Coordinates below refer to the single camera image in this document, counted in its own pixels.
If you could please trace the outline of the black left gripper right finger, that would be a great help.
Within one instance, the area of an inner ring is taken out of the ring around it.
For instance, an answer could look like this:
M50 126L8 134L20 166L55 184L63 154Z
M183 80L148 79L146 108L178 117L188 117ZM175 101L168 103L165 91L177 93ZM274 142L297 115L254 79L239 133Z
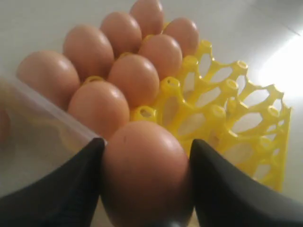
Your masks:
M243 173L204 140L191 145L195 210L202 227L301 227L303 205Z

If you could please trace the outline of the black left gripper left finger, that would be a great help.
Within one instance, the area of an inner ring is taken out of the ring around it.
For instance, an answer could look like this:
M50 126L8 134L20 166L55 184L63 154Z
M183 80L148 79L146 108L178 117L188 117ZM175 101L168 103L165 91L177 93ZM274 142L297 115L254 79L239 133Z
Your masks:
M105 142L94 138L39 181L0 200L2 227L89 227L100 195Z

